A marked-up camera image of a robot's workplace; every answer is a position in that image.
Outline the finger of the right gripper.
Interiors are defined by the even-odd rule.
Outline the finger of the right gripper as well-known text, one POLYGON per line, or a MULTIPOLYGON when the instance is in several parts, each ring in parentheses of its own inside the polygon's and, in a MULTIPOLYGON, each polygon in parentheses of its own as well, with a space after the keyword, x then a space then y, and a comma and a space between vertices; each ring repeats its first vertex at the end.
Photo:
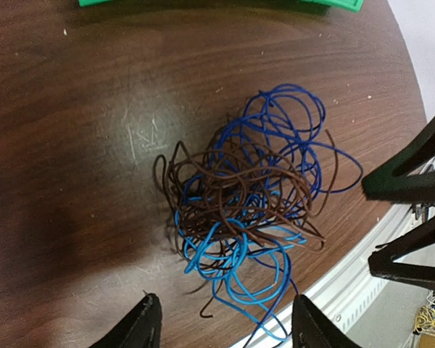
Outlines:
POLYGON ((435 157, 435 116, 400 152, 362 179, 367 199, 396 203, 435 203, 435 171, 413 171, 435 157))
POLYGON ((388 243, 368 258, 370 274, 435 291, 435 267, 397 263, 401 257, 435 244, 435 216, 388 243))

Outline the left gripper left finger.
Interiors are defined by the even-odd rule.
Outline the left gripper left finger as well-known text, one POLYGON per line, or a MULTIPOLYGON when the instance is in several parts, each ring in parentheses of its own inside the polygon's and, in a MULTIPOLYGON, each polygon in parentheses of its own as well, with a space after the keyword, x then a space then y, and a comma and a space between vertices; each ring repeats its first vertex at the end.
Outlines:
POLYGON ((146 294, 142 300, 106 335, 90 348, 160 346, 162 306, 156 294, 146 294))

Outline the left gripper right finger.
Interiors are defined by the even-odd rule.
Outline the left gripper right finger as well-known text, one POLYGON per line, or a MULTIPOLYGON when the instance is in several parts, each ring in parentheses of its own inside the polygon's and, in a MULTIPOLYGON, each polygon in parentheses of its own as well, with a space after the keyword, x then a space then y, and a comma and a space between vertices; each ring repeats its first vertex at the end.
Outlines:
POLYGON ((304 294, 294 298, 291 327, 292 344, 296 348, 360 348, 304 294))

